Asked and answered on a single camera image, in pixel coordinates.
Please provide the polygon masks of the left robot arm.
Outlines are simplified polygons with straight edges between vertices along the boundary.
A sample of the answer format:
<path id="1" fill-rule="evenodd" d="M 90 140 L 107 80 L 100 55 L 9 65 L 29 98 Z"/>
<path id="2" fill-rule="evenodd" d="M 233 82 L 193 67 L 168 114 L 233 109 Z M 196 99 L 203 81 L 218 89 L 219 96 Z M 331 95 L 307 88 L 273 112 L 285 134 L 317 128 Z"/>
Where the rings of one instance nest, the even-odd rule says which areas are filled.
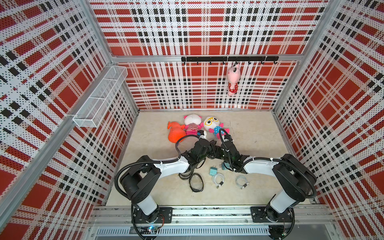
<path id="1" fill-rule="evenodd" d="M 179 143 L 186 138 L 197 138 L 189 151 L 182 153 Z M 178 140 L 175 149 L 178 156 L 173 159 L 153 160 L 144 155 L 134 163 L 122 167 L 114 178 L 118 193 L 131 201 L 132 207 L 144 217 L 147 223 L 154 223 L 161 217 L 160 207 L 151 196 L 157 181 L 170 175 L 184 174 L 197 168 L 201 161 L 216 155 L 216 141 L 208 141 L 196 135 L 187 135 Z"/>

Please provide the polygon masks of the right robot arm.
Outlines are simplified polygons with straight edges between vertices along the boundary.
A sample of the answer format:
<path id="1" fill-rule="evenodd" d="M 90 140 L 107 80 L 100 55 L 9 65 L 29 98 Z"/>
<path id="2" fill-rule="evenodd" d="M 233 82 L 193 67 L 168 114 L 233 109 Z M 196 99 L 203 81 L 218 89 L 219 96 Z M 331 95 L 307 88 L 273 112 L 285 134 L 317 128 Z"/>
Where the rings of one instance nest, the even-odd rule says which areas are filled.
<path id="1" fill-rule="evenodd" d="M 317 196 L 317 177 L 296 157 L 285 154 L 281 158 L 242 155 L 227 131 L 219 130 L 222 154 L 216 157 L 229 164 L 229 170 L 242 175 L 263 175 L 276 179 L 280 190 L 265 206 L 263 217 L 276 223 L 294 206 Z"/>

